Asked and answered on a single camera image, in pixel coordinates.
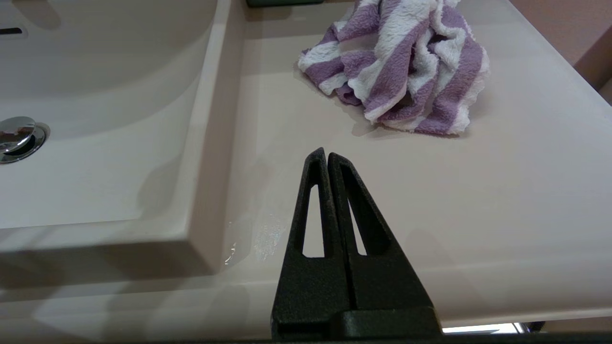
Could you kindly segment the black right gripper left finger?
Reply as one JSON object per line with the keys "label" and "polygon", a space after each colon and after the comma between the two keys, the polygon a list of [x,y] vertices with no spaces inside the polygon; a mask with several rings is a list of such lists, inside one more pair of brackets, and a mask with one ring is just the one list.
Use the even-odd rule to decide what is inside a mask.
{"label": "black right gripper left finger", "polygon": [[[353,305],[347,240],[352,217],[339,204],[332,156],[317,148],[304,161],[295,210],[271,312],[275,341],[324,341],[338,337],[334,319]],[[304,254],[312,190],[318,193],[323,256]]]}

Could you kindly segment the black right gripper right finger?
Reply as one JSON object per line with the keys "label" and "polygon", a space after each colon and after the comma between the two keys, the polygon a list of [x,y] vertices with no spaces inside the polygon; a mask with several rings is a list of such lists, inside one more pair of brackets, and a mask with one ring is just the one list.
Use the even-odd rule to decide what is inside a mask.
{"label": "black right gripper right finger", "polygon": [[333,336],[439,337],[433,303],[355,166],[331,153],[328,173],[349,295],[348,309],[332,317]]}

